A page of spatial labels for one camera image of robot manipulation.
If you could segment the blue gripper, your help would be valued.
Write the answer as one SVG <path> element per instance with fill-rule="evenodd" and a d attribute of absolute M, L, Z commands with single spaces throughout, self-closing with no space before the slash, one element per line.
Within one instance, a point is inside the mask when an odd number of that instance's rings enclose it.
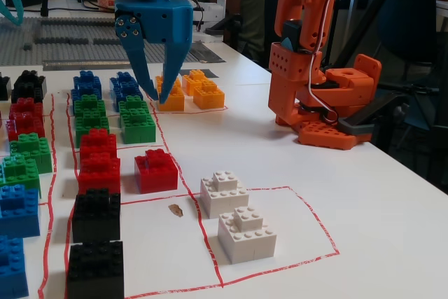
<path fill-rule="evenodd" d="M 164 45 L 163 83 L 159 101 L 167 101 L 193 35 L 193 8 L 188 0 L 115 0 L 115 32 L 127 54 L 137 83 L 154 100 L 144 39 Z"/>

